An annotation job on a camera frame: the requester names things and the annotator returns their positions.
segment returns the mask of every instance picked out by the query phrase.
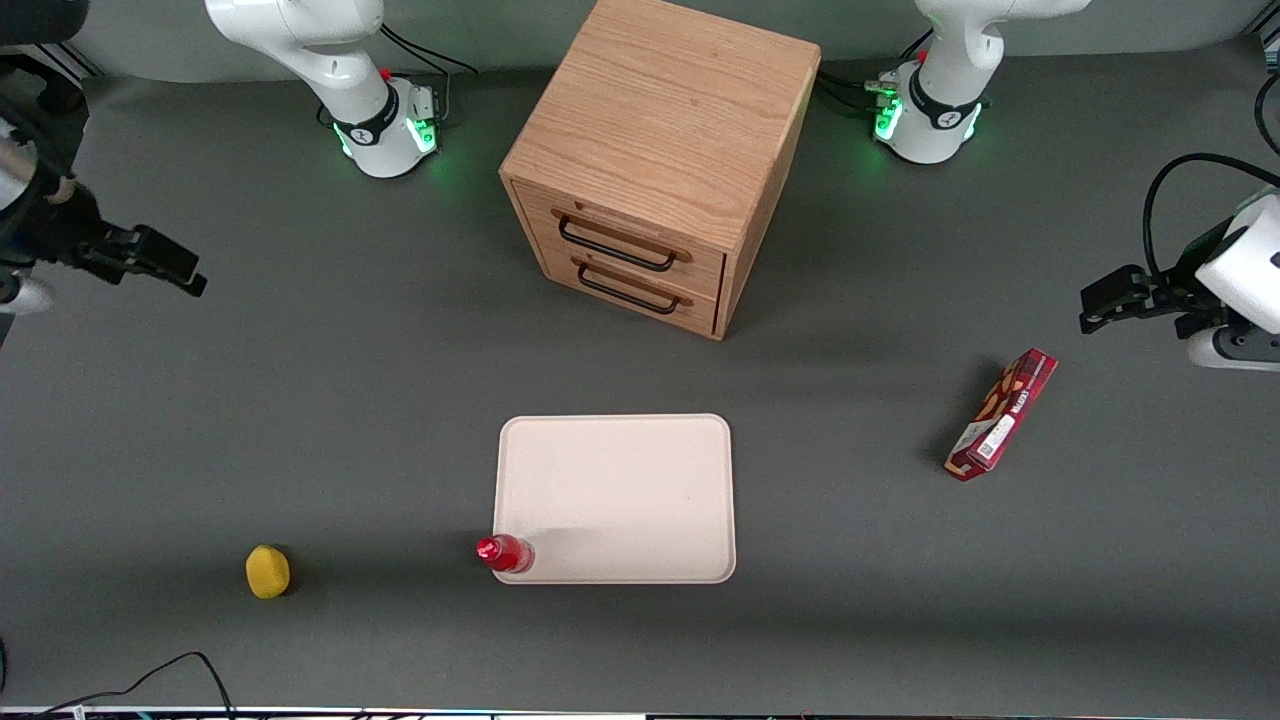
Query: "red bottle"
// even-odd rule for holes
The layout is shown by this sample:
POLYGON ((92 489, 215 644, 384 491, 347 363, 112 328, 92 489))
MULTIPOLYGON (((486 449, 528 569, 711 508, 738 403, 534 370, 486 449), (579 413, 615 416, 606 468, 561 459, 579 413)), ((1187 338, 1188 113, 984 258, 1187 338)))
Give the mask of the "red bottle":
POLYGON ((480 541, 476 555, 498 573, 524 573, 534 566, 534 547, 513 536, 500 534, 480 541))

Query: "green led light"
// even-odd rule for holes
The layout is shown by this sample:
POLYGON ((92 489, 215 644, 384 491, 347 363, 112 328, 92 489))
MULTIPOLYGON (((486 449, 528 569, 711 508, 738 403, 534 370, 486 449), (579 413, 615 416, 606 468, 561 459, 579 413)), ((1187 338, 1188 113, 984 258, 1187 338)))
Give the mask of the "green led light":
POLYGON ((902 118, 902 101, 893 99, 893 101, 881 110, 881 117, 876 122, 876 135, 881 140, 890 140, 893 137, 893 131, 897 129, 897 120, 902 118))
POLYGON ((343 137, 342 131, 338 129, 338 124, 337 123, 334 123, 334 126, 333 126, 333 132, 334 132, 334 135, 338 136, 338 142, 342 143, 342 154, 346 155, 346 156, 348 156, 348 158, 351 158, 352 156, 351 155, 351 147, 347 146, 347 138, 343 137))
POLYGON ((404 127, 413 136, 413 142, 424 155, 435 150, 435 124, 429 120, 404 118, 404 127))
POLYGON ((975 131, 978 128, 978 115, 980 115, 980 114, 982 114, 982 102, 979 102, 978 106, 974 108, 974 110, 973 110, 973 119, 969 120, 969 129, 964 131, 964 138, 965 140, 969 140, 970 137, 973 137, 973 131, 975 131))

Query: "drawer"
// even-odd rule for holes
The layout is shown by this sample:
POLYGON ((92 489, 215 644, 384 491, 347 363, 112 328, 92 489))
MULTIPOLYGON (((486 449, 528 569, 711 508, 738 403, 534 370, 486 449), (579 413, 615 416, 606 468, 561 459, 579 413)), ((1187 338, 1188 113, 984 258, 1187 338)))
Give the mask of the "drawer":
POLYGON ((662 237, 586 204, 525 183, 513 183, 521 209, 545 251, 576 254, 593 266, 718 297, 724 254, 662 237))
POLYGON ((641 278, 635 273, 586 259, 585 252, 543 250, 547 277, 621 307, 710 336, 716 329, 716 300, 641 278))

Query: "barcode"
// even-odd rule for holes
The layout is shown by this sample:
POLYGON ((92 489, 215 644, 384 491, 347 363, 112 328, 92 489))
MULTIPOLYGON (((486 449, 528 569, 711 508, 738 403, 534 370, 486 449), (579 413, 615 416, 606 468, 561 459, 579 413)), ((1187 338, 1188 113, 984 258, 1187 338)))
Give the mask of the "barcode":
POLYGON ((987 434, 987 439, 978 446, 978 455, 983 460, 991 460, 1000 446, 1005 443, 1005 438, 1009 437, 1009 430, 1014 428, 1014 419, 1010 415, 1002 416, 996 421, 996 427, 991 428, 991 433, 987 434))

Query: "wooden cabinet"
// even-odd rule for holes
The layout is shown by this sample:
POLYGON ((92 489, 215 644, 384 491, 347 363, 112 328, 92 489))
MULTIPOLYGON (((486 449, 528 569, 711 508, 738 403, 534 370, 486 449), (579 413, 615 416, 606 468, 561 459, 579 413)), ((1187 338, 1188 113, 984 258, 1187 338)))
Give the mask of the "wooden cabinet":
POLYGON ((660 0, 599 0, 499 170, 543 273, 722 340, 819 58, 660 0))

